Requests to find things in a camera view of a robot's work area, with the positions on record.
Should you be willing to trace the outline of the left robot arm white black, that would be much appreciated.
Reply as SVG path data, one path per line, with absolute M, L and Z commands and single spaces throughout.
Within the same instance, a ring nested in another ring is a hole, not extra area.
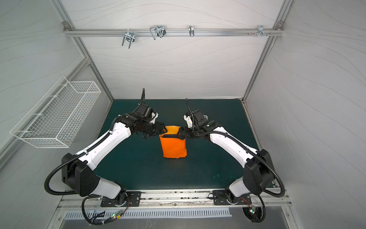
M 122 203 L 125 199 L 125 188 L 99 177 L 94 170 L 113 149 L 136 132 L 141 132 L 144 137 L 151 137 L 162 135 L 167 129 L 163 123 L 154 119 L 139 119 L 131 114 L 117 116 L 110 129 L 92 144 L 74 155 L 67 153 L 62 158 L 61 165 L 46 177 L 45 191 L 55 196 L 78 194 L 81 197 L 107 197 Z M 70 191 L 55 191 L 50 187 L 50 181 L 58 171 L 62 172 L 62 181 L 71 188 Z

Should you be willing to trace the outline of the orange wrapping paper sheet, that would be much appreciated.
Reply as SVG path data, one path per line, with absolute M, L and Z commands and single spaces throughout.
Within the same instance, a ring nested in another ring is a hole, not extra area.
M 159 135 L 163 157 L 165 158 L 184 158 L 187 156 L 186 140 L 181 140 L 177 134 L 180 129 L 178 126 L 166 126 L 167 132 Z

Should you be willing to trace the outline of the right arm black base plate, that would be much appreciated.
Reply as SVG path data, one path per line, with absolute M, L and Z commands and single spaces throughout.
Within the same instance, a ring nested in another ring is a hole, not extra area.
M 213 190 L 209 194 L 209 199 L 213 200 L 213 204 L 216 206 L 223 206 L 223 205 L 233 205 L 233 206 L 251 206 L 251 198 L 250 195 L 244 194 L 239 197 L 236 197 L 233 193 L 229 190 Z

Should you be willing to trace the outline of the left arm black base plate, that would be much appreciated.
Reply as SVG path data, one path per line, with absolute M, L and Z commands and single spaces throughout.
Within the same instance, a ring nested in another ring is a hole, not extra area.
M 119 194 L 116 198 L 110 199 L 107 197 L 102 198 L 101 207 L 138 207 L 141 200 L 140 191 L 125 191 Z

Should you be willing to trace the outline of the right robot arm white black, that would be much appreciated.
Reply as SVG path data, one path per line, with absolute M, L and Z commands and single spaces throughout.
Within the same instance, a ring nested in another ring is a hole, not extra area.
M 244 144 L 224 127 L 214 124 L 207 124 L 200 130 L 180 127 L 177 136 L 181 140 L 204 138 L 221 147 L 242 166 L 243 176 L 226 188 L 229 204 L 236 204 L 242 195 L 247 194 L 260 196 L 264 192 L 277 198 L 285 195 L 285 186 L 274 169 L 270 154 Z

